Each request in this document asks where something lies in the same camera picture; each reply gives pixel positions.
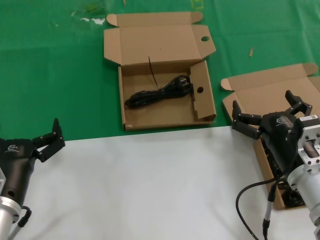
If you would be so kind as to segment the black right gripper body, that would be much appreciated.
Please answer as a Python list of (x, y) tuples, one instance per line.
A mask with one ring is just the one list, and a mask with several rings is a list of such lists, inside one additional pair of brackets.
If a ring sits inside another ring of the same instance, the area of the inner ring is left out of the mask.
[(287, 112), (273, 112), (263, 115), (259, 125), (261, 136), (283, 174), (290, 174), (298, 165), (296, 119)]

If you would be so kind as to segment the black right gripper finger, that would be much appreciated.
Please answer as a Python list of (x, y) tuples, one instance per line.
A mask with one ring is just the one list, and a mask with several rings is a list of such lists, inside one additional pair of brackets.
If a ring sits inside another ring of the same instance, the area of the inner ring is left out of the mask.
[(259, 139), (261, 131), (254, 126), (260, 126), (262, 116), (242, 113), (236, 100), (232, 103), (232, 129), (252, 139)]
[(305, 117), (311, 115), (312, 106), (304, 102), (299, 96), (293, 95), (290, 90), (285, 92), (285, 98), (290, 104), (290, 107), (285, 111), (286, 113), (295, 115), (301, 112)]

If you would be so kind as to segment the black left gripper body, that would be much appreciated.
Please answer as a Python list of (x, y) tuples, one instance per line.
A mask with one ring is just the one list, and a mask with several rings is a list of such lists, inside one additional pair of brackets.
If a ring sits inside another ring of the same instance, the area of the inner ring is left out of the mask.
[(37, 148), (30, 139), (1, 139), (0, 168), (5, 176), (1, 196), (19, 205), (25, 201)]

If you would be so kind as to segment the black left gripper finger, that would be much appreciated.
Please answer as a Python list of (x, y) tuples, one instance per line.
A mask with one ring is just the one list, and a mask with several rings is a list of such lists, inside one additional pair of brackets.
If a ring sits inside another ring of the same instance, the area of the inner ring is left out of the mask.
[(58, 118), (54, 119), (50, 133), (34, 138), (32, 143), (37, 149), (36, 158), (42, 163), (65, 147), (65, 139)]

